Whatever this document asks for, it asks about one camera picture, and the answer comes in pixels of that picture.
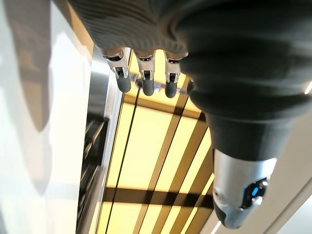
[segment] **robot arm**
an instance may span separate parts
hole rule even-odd
[[[214,208],[238,228],[261,204],[276,159],[311,96],[308,0],[70,0],[90,36],[130,89],[123,47],[137,56],[143,91],[154,92],[154,51],[166,53],[166,95],[180,71],[206,114],[214,149]]]

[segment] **yellow illuminated ceiling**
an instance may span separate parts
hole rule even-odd
[[[165,83],[164,59],[158,50],[156,82]],[[130,72],[138,73],[135,56]],[[178,88],[185,89],[187,81],[181,74]],[[199,233],[212,211],[214,179],[204,115],[186,94],[169,99],[164,90],[150,97],[139,92],[135,106],[137,94],[132,83],[120,112],[97,233]]]

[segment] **robotic finger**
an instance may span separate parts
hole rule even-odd
[[[131,82],[128,76],[128,60],[125,56],[125,48],[119,49],[117,52],[107,53],[103,55],[109,67],[115,73],[117,85],[120,91],[127,93],[131,89]]]
[[[137,63],[142,78],[142,89],[146,96],[154,93],[155,52],[142,55],[136,52]]]
[[[173,98],[176,95],[176,84],[180,76],[180,64],[181,58],[173,58],[171,53],[165,52],[165,74],[166,74],[166,88],[165,94],[168,98]]]

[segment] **gray fingertip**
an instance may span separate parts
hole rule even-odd
[[[166,82],[165,94],[168,98],[173,98],[176,95],[176,83]]]
[[[146,96],[151,96],[154,93],[154,79],[142,80],[142,88],[143,88],[143,93]]]
[[[119,76],[119,78],[117,79],[117,85],[121,92],[123,93],[129,92],[131,89],[130,78],[129,77],[124,78],[123,76]]]

